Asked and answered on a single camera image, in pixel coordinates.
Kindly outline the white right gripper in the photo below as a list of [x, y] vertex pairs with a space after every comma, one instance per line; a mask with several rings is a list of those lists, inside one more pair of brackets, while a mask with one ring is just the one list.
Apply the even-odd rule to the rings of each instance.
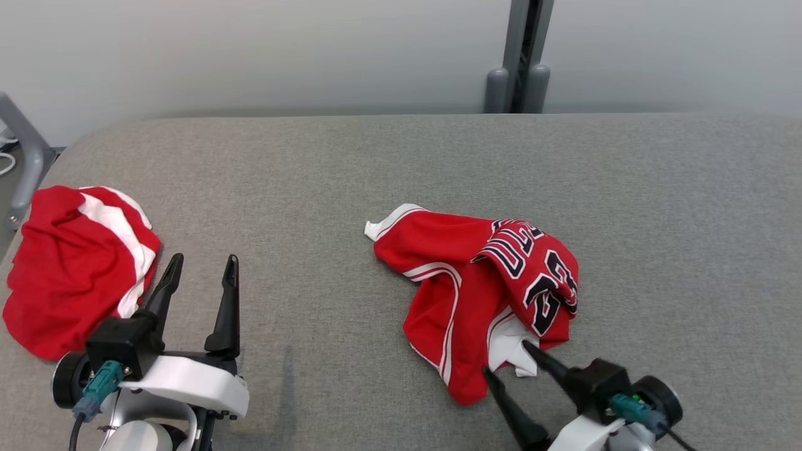
[[[572, 400], [578, 400], [573, 379], [580, 371], [576, 366], [566, 366], [542, 351], [530, 340], [523, 341], [523, 348], [543, 371], [558, 383], [562, 391]], [[616, 419], [602, 425], [587, 416], [576, 417], [559, 431], [553, 441], [544, 426], [533, 420], [514, 402], [506, 391], [505, 384], [488, 367], [482, 368], [489, 392], [501, 411], [511, 434], [521, 450], [602, 450], [612, 433], [624, 426], [624, 419]]]

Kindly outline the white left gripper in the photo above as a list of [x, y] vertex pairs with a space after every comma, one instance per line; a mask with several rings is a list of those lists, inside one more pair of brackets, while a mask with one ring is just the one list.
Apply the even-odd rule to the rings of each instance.
[[[164, 332], [172, 295], [184, 265], [183, 253], [173, 254], [168, 266], [137, 317], [148, 319], [154, 332]], [[212, 333], [204, 342], [209, 356], [233, 360], [240, 355], [239, 259], [230, 254], [222, 275], [223, 292]], [[178, 414], [193, 407], [244, 418], [250, 394], [241, 377], [183, 356], [159, 356], [137, 381], [118, 388], [123, 402], [138, 403], [145, 413]]]

